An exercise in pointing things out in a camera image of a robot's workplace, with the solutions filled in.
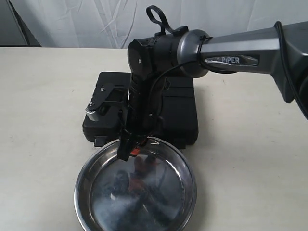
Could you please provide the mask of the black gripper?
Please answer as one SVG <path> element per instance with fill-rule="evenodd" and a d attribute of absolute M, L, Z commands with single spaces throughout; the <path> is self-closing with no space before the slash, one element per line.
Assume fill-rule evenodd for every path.
<path fill-rule="evenodd" d="M 159 129 L 163 107 L 162 93 L 166 77 L 154 75 L 146 78 L 134 73 L 130 75 L 129 88 L 122 114 L 117 158 L 128 161 L 129 155 L 138 155 L 147 144 L 147 137 Z"/>

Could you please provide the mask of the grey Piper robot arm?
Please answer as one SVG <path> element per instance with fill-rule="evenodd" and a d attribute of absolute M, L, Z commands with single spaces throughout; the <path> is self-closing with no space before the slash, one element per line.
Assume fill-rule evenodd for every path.
<path fill-rule="evenodd" d="M 200 78 L 207 72 L 267 74 L 283 99 L 308 113 L 308 24 L 300 22 L 211 37 L 202 30 L 157 35 L 128 46 L 131 81 L 117 157 L 128 160 L 157 128 L 166 77 Z"/>

